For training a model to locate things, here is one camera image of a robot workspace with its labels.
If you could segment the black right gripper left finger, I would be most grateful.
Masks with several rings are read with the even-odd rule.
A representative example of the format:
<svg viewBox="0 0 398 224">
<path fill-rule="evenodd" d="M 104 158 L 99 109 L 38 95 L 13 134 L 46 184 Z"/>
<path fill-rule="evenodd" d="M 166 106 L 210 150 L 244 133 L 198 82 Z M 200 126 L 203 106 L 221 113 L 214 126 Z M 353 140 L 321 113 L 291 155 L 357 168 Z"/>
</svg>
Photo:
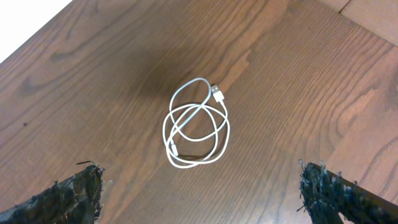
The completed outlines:
<svg viewBox="0 0 398 224">
<path fill-rule="evenodd" d="M 95 224 L 101 216 L 104 170 L 92 164 L 1 212 L 1 224 Z"/>
</svg>

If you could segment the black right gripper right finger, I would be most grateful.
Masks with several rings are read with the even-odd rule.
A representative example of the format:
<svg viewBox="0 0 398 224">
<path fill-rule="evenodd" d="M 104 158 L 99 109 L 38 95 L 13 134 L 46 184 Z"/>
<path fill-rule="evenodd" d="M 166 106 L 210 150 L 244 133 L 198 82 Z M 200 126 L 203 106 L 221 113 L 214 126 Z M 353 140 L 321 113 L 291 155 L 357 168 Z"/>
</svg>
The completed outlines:
<svg viewBox="0 0 398 224">
<path fill-rule="evenodd" d="M 397 205 L 312 162 L 298 163 L 302 208 L 312 223 L 397 224 Z"/>
</svg>

